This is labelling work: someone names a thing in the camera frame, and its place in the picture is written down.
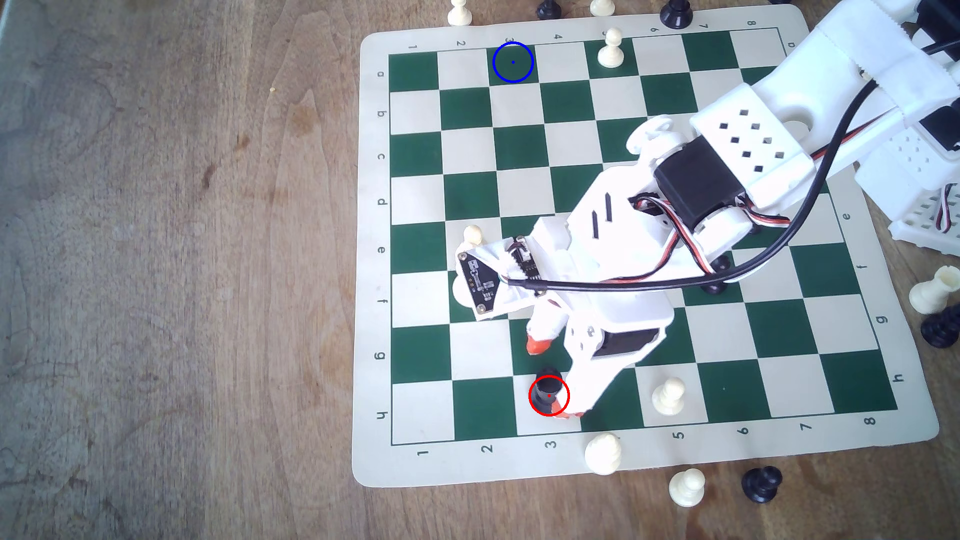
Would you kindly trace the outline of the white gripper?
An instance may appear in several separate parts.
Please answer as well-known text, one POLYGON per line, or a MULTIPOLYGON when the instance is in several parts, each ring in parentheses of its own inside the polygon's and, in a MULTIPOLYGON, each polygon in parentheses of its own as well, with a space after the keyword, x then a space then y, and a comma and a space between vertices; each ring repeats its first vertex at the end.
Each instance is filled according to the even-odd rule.
MULTIPOLYGON (((600 286, 642 285, 665 280, 663 270, 682 269, 682 235, 664 210, 650 169, 613 166, 601 172, 567 216, 546 217, 546 279, 600 286)), ((593 340, 624 335, 641 350, 657 340, 674 309, 662 291, 549 291, 534 303, 526 325, 526 351, 546 352, 574 322, 592 323, 593 340)), ((590 411, 619 372, 634 365, 632 353, 574 360, 554 402, 559 418, 590 411)))

